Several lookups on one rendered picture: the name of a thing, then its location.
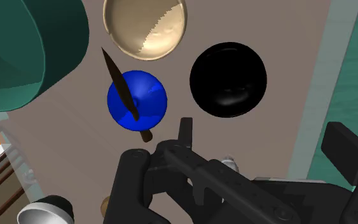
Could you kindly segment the black bowl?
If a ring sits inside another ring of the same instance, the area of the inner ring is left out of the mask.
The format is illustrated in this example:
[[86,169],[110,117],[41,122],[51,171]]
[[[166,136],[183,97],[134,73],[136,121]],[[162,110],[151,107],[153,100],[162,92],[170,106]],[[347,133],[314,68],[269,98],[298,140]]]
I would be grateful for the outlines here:
[[206,113],[233,118],[254,109],[267,87],[267,72],[261,57],[236,42],[218,43],[202,52],[189,76],[191,94]]

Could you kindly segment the large teal round container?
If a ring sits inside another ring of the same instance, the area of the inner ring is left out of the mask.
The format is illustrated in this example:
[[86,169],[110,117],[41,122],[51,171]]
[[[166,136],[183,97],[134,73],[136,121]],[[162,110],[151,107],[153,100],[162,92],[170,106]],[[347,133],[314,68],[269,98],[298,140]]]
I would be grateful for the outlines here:
[[0,112],[25,106],[73,71],[88,44],[82,0],[0,0]]

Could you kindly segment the small silver object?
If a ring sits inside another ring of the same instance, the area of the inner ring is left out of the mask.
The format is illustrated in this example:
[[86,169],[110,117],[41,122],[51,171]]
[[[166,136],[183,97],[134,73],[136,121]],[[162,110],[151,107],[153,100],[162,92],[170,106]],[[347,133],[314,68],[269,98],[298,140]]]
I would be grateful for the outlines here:
[[229,168],[233,169],[235,172],[239,172],[238,165],[231,156],[226,156],[221,161],[224,165],[227,165]]

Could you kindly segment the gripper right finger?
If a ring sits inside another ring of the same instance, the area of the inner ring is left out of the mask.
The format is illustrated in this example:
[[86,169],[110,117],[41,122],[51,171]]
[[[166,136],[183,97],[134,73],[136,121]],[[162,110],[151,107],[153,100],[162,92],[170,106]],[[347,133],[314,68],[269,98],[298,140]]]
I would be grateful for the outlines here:
[[341,122],[328,122],[321,150],[347,182],[355,186],[340,224],[358,224],[358,136]]

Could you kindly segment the small beige round object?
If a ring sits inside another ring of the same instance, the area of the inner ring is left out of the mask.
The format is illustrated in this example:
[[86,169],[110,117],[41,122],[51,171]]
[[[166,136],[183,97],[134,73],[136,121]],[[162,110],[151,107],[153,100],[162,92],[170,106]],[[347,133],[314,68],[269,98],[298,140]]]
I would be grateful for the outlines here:
[[106,197],[102,201],[102,204],[100,205],[100,212],[101,212],[101,215],[102,215],[103,218],[106,215],[106,211],[107,211],[107,207],[108,207],[108,203],[109,203],[109,198],[110,198],[110,196]]

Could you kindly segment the dark brown knife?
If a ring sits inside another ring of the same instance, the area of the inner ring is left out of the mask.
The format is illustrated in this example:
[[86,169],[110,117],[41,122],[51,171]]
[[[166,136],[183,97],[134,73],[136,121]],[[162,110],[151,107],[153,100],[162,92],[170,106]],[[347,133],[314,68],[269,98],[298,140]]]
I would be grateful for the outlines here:
[[114,63],[113,59],[109,56],[105,49],[101,48],[101,50],[104,56],[104,60],[106,62],[107,69],[109,71],[109,75],[112,79],[112,84],[116,89],[117,96],[120,98],[124,108],[132,115],[134,121],[137,122],[140,118],[140,114],[135,104],[134,98],[132,97],[128,84],[125,81],[123,74],[118,69],[117,65]]

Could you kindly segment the beige bowl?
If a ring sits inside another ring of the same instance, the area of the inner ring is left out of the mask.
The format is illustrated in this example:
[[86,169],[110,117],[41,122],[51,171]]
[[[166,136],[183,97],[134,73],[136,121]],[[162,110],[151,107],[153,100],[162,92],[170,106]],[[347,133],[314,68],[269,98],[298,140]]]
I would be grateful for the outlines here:
[[103,21],[123,53],[152,61],[167,56],[181,42],[187,7],[185,0],[104,0]]

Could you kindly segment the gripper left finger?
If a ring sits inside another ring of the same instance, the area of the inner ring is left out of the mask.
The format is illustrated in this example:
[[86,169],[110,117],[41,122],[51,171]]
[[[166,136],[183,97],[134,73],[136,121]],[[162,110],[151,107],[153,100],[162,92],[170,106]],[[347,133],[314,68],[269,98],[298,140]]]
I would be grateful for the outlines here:
[[103,224],[171,224],[150,209],[166,193],[193,224],[294,224],[294,209],[222,162],[191,149],[191,118],[156,151],[121,154]]

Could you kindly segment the grey brown table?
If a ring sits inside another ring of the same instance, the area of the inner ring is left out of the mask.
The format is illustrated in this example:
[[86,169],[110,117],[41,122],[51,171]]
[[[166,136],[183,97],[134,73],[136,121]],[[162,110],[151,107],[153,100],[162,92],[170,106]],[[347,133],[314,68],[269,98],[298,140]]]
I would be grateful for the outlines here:
[[[111,191],[121,153],[153,151],[177,137],[179,120],[193,118],[193,149],[201,156],[231,155],[248,177],[304,179],[358,14],[358,0],[185,0],[186,33],[156,61],[122,53],[104,28],[104,0],[84,0],[90,43],[82,63],[25,107],[0,113],[0,126],[34,171],[41,194],[74,206],[77,224],[102,224],[100,205]],[[216,118],[194,102],[189,72],[208,47],[243,43],[262,58],[268,84],[262,101],[236,118]],[[111,118],[107,52],[123,70],[155,75],[168,95],[164,119],[144,143]]]

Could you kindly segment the silver and black cup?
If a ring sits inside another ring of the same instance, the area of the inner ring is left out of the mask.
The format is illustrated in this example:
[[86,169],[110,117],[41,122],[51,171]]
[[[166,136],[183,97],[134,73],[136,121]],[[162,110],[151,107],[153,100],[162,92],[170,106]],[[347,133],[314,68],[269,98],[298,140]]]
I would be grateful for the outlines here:
[[72,204],[58,195],[49,195],[26,205],[17,214],[18,224],[74,224]]

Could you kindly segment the blue bowl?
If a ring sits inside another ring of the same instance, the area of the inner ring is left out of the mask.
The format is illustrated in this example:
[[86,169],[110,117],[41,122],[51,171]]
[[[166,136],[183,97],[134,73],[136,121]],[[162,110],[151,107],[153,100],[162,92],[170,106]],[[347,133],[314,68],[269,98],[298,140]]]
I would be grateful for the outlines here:
[[161,82],[144,71],[132,70],[123,73],[139,119],[134,120],[131,112],[124,107],[114,85],[107,93],[107,106],[113,119],[123,128],[143,131],[155,127],[165,116],[167,94]]

